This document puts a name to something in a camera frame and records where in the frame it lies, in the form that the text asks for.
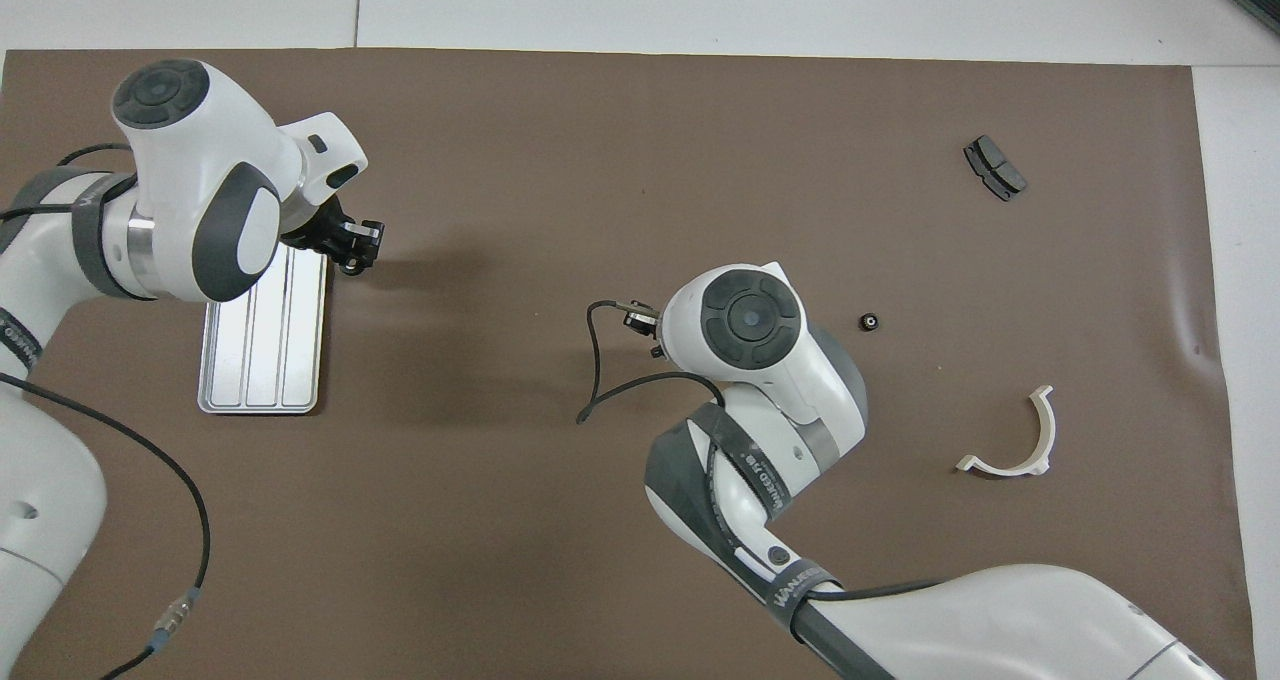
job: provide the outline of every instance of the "cable connector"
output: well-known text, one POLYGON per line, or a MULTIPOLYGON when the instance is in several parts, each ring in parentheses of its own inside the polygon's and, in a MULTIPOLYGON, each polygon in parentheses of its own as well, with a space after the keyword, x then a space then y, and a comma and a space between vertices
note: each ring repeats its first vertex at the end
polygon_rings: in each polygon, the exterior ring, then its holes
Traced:
POLYGON ((641 336, 658 334, 658 311, 654 307, 649 307, 639 300, 632 300, 631 302, 620 302, 614 305, 618 310, 626 312, 626 318, 622 319, 622 324, 631 328, 641 336))
POLYGON ((155 631, 151 633, 151 640, 147 642, 147 648, 151 652, 157 653, 164 648, 169 638, 173 638, 182 626, 187 616, 191 615, 191 608, 196 604, 196 598, 200 597, 200 588, 191 588, 180 598, 169 603, 169 607, 156 620, 155 631))

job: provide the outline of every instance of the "brown surface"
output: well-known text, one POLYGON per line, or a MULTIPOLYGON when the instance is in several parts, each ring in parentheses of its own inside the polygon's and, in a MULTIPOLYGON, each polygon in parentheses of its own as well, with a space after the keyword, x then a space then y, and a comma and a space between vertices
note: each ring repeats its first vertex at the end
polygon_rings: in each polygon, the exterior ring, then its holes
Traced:
MULTIPOLYGON (((12 53, 0 191, 118 140, 114 85, 172 53, 12 53)), ((137 677, 814 677, 654 517, 675 383, 572 419, 589 301, 664 302, 780 260, 870 389, 868 438, 776 533, 851 587, 1084 570, 1229 677, 1253 676, 1190 73, 977 61, 200 51, 276 120, 337 111, 388 224, 332 293, 311 417, 196 409, 202 309, 78 307, 33 379, 132 423, 200 482, 206 594, 137 677), (1027 175, 996 200, 960 147, 1027 175), (873 311, 882 328, 864 334, 873 311), (1059 438, 1037 479, 951 471, 1059 438)), ((605 383, 654 371, 608 318, 605 383)), ((180 485, 65 414, 102 464, 99 539, 17 679, 132 656, 197 557, 180 485)))

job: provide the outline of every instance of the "gray band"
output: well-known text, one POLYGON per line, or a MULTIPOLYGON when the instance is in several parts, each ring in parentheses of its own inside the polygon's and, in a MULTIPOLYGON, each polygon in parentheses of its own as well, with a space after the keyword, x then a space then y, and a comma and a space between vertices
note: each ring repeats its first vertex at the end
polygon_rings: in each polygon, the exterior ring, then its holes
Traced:
POLYGON ((113 173, 96 179, 79 193, 72 204, 72 243, 76 247, 76 261, 79 263, 81 273, 84 273, 84 278, 97 288, 97 292, 109 297, 150 300, 125 291, 115 282, 115 277, 106 266, 106 255, 102 250, 102 198, 115 184, 131 179, 132 177, 125 173, 113 173))
MULTIPOLYGON (((10 209, 33 207, 40 205, 59 184, 91 172, 92 170, 76 168, 73 165, 60 165, 59 168, 44 170, 28 181, 27 184, 22 186, 22 190, 18 191, 18 195, 13 198, 10 209)), ((18 232, 27 224, 28 218, 29 215, 19 215, 13 220, 0 223, 0 254, 8 250, 9 243, 13 243, 14 238, 18 237, 18 232)))
POLYGON ((791 620, 796 615, 800 603, 805 601, 813 589, 823 583, 835 583, 836 578, 823 570, 818 562, 801 557, 786 566, 769 585, 769 593, 764 597, 764 607, 769 608, 769 615, 780 625, 795 636, 791 620))
POLYGON ((708 434, 712 444, 719 448, 737 469, 739 475, 746 480, 764 506, 769 520, 782 515, 782 511, 791 505, 791 490, 787 489, 777 467, 769 462, 769 456, 755 444, 751 435, 718 405, 707 403, 689 419, 708 434))
POLYGON ((831 466, 840 461, 840 448, 836 447, 836 438, 831 429, 819 417, 808 425, 795 425, 796 434, 804 441, 805 447, 818 462, 818 473, 831 470, 831 466))
MULTIPOLYGON (((733 546, 730 544, 717 522, 710 490, 707 488, 707 470, 695 449, 686 420, 681 420, 675 428, 654 441, 645 466, 645 488, 655 494, 668 511, 673 512, 677 520, 707 546, 730 575, 748 588, 754 597, 760 598, 760 602, 771 611, 778 611, 774 617, 778 617, 778 622, 787 627, 792 638, 813 649, 841 677, 892 680, 892 675, 833 626, 826 616, 813 607, 813 603, 797 599, 786 620, 782 620, 781 607, 769 604, 769 601, 783 590, 785 584, 767 584, 764 579, 755 575, 755 570, 744 565, 740 557, 733 553, 733 546)), ((808 563, 800 566, 800 570, 812 566, 808 561, 800 560, 792 563, 792 567, 800 562, 808 563)))
POLYGON ((4 307, 0 307, 0 344, 9 348, 27 370, 31 370, 45 352, 36 336, 32 336, 31 330, 4 307))

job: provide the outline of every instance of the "robotic arm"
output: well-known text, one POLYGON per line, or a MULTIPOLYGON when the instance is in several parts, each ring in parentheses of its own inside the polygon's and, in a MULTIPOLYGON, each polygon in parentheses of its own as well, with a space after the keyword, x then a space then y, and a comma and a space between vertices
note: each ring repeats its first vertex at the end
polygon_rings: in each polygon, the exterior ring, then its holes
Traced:
POLYGON ((1219 677, 1120 594, 1061 567, 846 592, 765 529, 858 444, 867 419, 859 370, 809 323, 782 266, 718 266, 660 315, 626 310, 682 370, 732 383, 724 407, 704 405, 654 442, 654 511, 840 676, 1219 677))
MULTIPOLYGON (((45 170, 0 216, 0 374, 23 380, 69 307, 92 297, 229 301, 282 241, 347 274, 376 260, 383 225, 356 224, 334 195, 367 160, 329 111, 278 128, 196 60, 134 70, 111 109, 136 175, 45 170)), ((83 444, 0 384, 0 680, 87 552, 105 498, 83 444)))

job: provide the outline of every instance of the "wire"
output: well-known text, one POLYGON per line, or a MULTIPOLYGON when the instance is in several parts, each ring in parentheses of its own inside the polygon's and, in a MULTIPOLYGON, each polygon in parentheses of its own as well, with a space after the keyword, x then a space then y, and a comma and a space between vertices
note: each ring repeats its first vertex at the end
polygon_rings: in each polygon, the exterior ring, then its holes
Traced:
POLYGON ((76 152, 70 152, 70 155, 68 155, 67 158, 63 158, 61 160, 59 160, 58 165, 59 166, 69 165, 77 158, 88 155, 88 152, 97 152, 100 150, 128 150, 128 151, 132 151, 133 149, 129 147, 128 143, 123 143, 123 142, 91 143, 91 146, 82 147, 82 149, 77 150, 76 152))
POLYGON ((694 373, 684 373, 684 371, 657 373, 653 375, 645 375, 644 378, 627 380, 626 383, 622 383, 621 385, 613 388, 612 391, 607 391, 604 394, 598 394, 600 392, 600 341, 595 334, 595 320, 591 318, 591 315, 599 307, 618 307, 618 302, 614 300, 598 300, 591 305, 586 306, 586 332, 589 336, 591 336, 591 359, 595 371, 591 379, 591 397, 586 401, 586 406, 577 414, 577 419, 575 420, 579 425, 585 423, 586 419, 591 416, 591 411, 595 410, 595 406, 600 405, 608 398, 622 394, 630 391, 631 388, 637 388, 640 385, 644 385, 646 383, 654 383, 657 380, 692 380, 703 385, 704 388, 709 389, 712 397, 716 398, 717 405, 724 407, 724 394, 721 393, 721 389, 716 387, 716 383, 712 383, 710 380, 708 380, 701 375, 694 373))
POLYGON ((108 672, 106 675, 104 675, 102 680, 114 680, 115 677, 119 677, 120 675, 124 675, 125 672, 133 670, 133 667, 141 666, 142 661, 146 660, 146 658, 148 658, 148 657, 151 657, 151 654, 154 652, 155 651, 152 651, 148 647, 147 649, 145 649, 141 653, 138 653, 137 657, 134 657, 132 661, 124 662, 123 666, 115 667, 115 670, 113 670, 113 671, 108 672))
POLYGON ((27 207, 10 207, 9 210, 0 211, 0 223, 13 220, 14 218, 22 218, 24 215, 50 215, 52 213, 69 211, 72 211, 70 205, 28 205, 27 207))
MULTIPOLYGON (((63 407, 65 407, 68 410, 74 410, 74 411, 79 412, 81 415, 84 415, 87 417, 92 417, 93 420, 97 420, 101 424, 104 424, 104 425, 106 425, 106 426, 109 426, 109 428, 111 428, 114 430, 119 430, 119 433, 124 434, 125 437, 128 437, 133 442, 138 443, 140 446, 142 446, 147 451, 150 451, 151 455, 159 457, 161 462, 164 462, 165 465, 168 465, 169 469, 173 470, 175 475, 178 475, 178 478, 182 480, 182 483, 187 487, 187 490, 191 492, 191 499, 195 501, 195 503, 196 503, 196 512, 200 515, 200 534, 201 534, 200 570, 196 572, 196 581, 192 584, 193 588, 200 589, 201 585, 205 584, 205 572, 209 571, 209 552, 210 552, 210 544, 211 544, 211 542, 210 542, 211 540, 211 533, 209 530, 209 511, 205 508, 205 498, 204 498, 204 496, 200 494, 200 488, 196 487, 196 480, 191 479, 191 475, 188 475, 187 471, 183 470, 183 467, 180 465, 178 465, 178 461, 175 461, 173 457, 169 457, 169 453, 166 453, 163 449, 160 449, 159 447, 156 447, 155 443, 152 443, 151 441, 148 441, 145 437, 142 437, 142 434, 140 434, 137 430, 133 430, 132 428, 129 428, 124 423, 120 423, 119 420, 116 420, 116 419, 114 419, 114 417, 111 417, 111 416, 109 416, 109 415, 106 415, 104 412, 93 410, 92 407, 88 407, 88 406, 82 405, 79 402, 76 402, 76 401, 73 401, 73 400, 70 400, 68 397, 60 396, 59 393, 55 393, 55 392, 52 392, 50 389, 45 389, 45 388, 40 387, 40 385, 36 385, 35 383, 28 383, 27 380, 20 380, 20 379, 14 378, 13 375, 5 374, 5 373, 0 373, 0 383, 6 383, 6 384, 13 385, 13 387, 15 387, 18 389, 23 389, 23 391, 26 391, 26 392, 28 392, 28 393, 31 393, 31 394, 33 394, 36 397, 46 398, 49 402, 52 402, 55 405, 60 405, 60 406, 63 406, 63 407)), ((123 666, 113 670, 105 677, 115 677, 115 676, 123 674, 124 671, 128 671, 128 670, 136 667, 140 662, 142 662, 143 660, 146 660, 154 652, 155 652, 155 648, 152 648, 151 645, 148 645, 147 649, 143 651, 142 653, 140 653, 136 658, 133 658, 132 661, 124 663, 123 666)))
POLYGON ((923 590, 925 588, 932 588, 933 585, 941 584, 942 580, 914 580, 910 583, 900 583, 896 585, 883 585, 879 588, 865 588, 860 590, 840 590, 836 593, 809 593, 806 599, 810 601, 823 601, 823 602, 840 602, 840 601, 864 601, 868 598, 883 598, 888 595, 901 595, 902 593, 910 593, 913 590, 923 590))

